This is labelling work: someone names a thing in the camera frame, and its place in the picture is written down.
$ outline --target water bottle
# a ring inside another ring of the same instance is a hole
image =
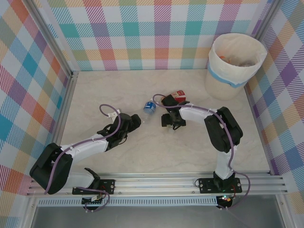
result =
[[[144,124],[149,122],[151,116],[155,112],[155,109],[156,109],[156,104],[153,102],[151,98],[150,101],[148,101],[143,107],[143,114],[141,119]]]

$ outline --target red and white carton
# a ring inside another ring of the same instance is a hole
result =
[[[176,91],[174,93],[171,93],[171,95],[174,97],[174,99],[180,103],[186,100],[185,92],[182,90]]]

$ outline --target beige surface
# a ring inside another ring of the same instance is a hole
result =
[[[236,170],[269,170],[245,91],[230,101],[216,100],[205,91],[205,75],[206,70],[80,72],[61,144],[86,139],[111,123],[99,112],[100,104],[139,114],[155,93],[167,95],[182,89],[195,105],[230,109],[244,132],[235,156]],[[186,127],[170,133],[161,127],[164,113],[166,110],[158,107],[150,124],[130,133],[126,143],[77,165],[95,172],[213,171],[217,153],[206,127],[187,121]]]

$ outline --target blue bottle label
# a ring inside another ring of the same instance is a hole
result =
[[[153,102],[149,101],[145,104],[143,109],[152,109],[153,112],[155,112],[156,109],[156,104],[154,104]]]

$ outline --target plaid wallpaper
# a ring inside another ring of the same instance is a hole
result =
[[[47,0],[74,64],[35,0],[72,69],[206,68],[213,40],[255,35],[272,0]]]
[[[268,55],[247,84],[275,174],[283,175],[304,227],[304,0],[286,0],[263,43]]]
[[[0,6],[0,228],[13,228],[68,78],[22,1]]]

